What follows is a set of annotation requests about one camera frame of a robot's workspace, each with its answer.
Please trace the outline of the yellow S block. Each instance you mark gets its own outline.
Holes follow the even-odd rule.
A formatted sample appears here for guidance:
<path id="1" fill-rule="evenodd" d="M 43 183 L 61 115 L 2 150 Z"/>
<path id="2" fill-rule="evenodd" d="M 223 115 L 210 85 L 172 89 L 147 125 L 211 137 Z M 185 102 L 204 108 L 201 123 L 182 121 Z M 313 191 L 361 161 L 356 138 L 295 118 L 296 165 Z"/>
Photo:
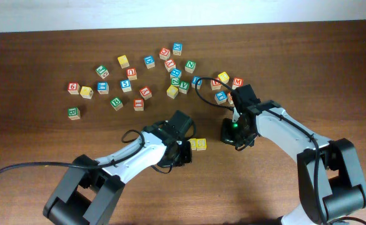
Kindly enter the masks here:
<path id="1" fill-rule="evenodd" d="M 197 150 L 196 138 L 191 138 L 188 141 L 190 142 L 191 150 L 196 151 Z"/>
<path id="2" fill-rule="evenodd" d="M 204 151 L 207 149 L 206 139 L 205 138 L 198 138 L 196 140 L 196 150 L 197 151 Z"/>

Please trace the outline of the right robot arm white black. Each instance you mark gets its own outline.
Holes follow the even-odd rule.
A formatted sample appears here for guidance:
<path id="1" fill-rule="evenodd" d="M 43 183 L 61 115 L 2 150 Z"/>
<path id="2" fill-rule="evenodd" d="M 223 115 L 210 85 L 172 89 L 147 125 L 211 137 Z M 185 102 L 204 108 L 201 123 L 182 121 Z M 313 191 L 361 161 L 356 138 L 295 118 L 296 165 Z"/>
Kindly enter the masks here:
<path id="1" fill-rule="evenodd" d="M 242 151 L 261 136 L 297 164 L 300 204 L 277 224 L 346 224 L 366 208 L 366 180 L 352 142 L 313 132 L 277 102 L 262 102 L 250 85 L 232 89 L 231 96 L 233 116 L 223 120 L 221 141 Z"/>

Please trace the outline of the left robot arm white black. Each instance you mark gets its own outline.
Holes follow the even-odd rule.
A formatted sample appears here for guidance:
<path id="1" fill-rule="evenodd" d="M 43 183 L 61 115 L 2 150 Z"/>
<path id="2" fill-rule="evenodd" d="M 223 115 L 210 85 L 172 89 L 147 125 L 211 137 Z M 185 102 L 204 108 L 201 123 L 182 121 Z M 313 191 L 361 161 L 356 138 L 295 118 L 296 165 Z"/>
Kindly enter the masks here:
<path id="1" fill-rule="evenodd" d="M 105 157 L 81 155 L 74 160 L 43 208 L 53 224 L 108 224 L 126 184 L 148 167 L 159 173 L 191 162 L 186 136 L 196 128 L 181 111 L 146 126 L 137 139 Z"/>

